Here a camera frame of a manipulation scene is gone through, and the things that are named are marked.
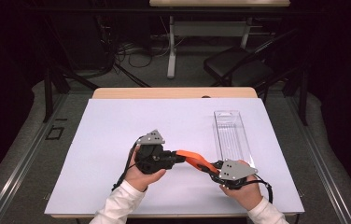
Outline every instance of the white tabletop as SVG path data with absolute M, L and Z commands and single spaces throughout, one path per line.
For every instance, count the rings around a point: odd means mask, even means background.
M 150 0 L 152 7 L 288 7 L 289 0 Z
M 215 110 L 239 110 L 259 175 L 273 186 L 274 205 L 283 213 L 303 206 L 261 99 L 91 99 L 68 151 L 45 214 L 92 217 L 122 173 L 130 147 L 158 129 L 165 150 L 184 149 L 217 161 Z M 262 194 L 267 189 L 261 186 Z M 135 217 L 244 216 L 208 174 L 176 164 L 131 214 Z

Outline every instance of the orange strap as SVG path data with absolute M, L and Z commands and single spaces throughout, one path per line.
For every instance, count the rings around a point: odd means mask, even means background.
M 208 169 L 210 169 L 210 171 L 214 172 L 215 174 L 219 174 L 219 170 L 217 170 L 216 167 L 214 167 L 210 162 L 206 161 L 200 154 L 196 152 L 178 150 L 176 152 L 176 155 L 185 157 L 185 161 L 198 170 L 202 170 L 202 168 L 198 166 L 199 164 L 207 167 Z

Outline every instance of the wooden desk top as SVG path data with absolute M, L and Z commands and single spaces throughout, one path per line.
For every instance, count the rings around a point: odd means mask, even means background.
M 152 7 L 288 7 L 289 0 L 150 0 Z
M 258 98 L 250 87 L 100 88 L 92 99 Z

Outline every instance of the person's left hand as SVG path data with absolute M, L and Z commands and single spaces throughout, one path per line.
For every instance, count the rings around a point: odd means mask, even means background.
M 132 155 L 132 159 L 130 161 L 129 166 L 132 166 L 126 173 L 125 180 L 132 185 L 135 189 L 143 192 L 147 189 L 149 184 L 152 184 L 158 181 L 164 174 L 166 173 L 165 169 L 161 169 L 160 171 L 152 174 L 145 175 L 143 174 L 136 166 L 135 166 L 135 154 L 137 153 L 140 146 L 136 146 L 134 153 Z

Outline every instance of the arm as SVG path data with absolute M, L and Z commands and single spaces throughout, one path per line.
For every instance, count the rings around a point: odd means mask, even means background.
M 247 181 L 257 179 L 255 176 L 250 175 L 247 177 Z M 241 206 L 243 206 L 248 213 L 248 216 L 252 219 L 255 224 L 275 223 L 284 224 L 287 223 L 284 215 L 279 212 L 274 205 L 268 202 L 260 194 L 260 187 L 257 183 L 249 184 L 241 187 L 240 189 L 226 189 L 219 186 L 226 195 L 234 198 Z
M 149 184 L 158 181 L 165 173 L 160 170 L 152 175 L 144 175 L 134 165 L 135 149 L 126 173 L 119 187 L 114 189 L 105 201 L 105 206 L 97 211 L 91 224 L 124 224 L 127 216 L 141 203 Z

